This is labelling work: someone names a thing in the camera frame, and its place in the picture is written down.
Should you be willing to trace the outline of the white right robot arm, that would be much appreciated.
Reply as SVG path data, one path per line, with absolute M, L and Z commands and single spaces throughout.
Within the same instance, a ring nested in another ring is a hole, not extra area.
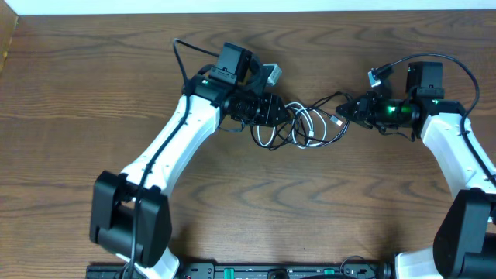
M 345 119 L 384 136 L 412 130 L 431 151 L 449 186 L 453 203 L 433 245 L 403 252 L 381 264 L 378 278 L 493 278 L 495 235 L 495 165 L 473 133 L 469 110 L 446 100 L 443 65 L 410 61 L 406 96 L 394 99 L 388 85 L 392 64 L 372 69 L 371 90 L 337 107 Z

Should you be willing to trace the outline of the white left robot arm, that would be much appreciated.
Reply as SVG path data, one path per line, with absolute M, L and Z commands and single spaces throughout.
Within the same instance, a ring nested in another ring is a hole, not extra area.
M 126 261 L 116 278 L 172 278 L 180 261 L 168 247 L 171 193 L 202 143 L 230 116 L 242 126 L 275 128 L 290 119 L 281 97 L 266 90 L 282 74 L 277 64 L 232 43 L 193 76 L 183 65 L 181 97 L 166 126 L 120 173 L 94 183 L 89 237 Z

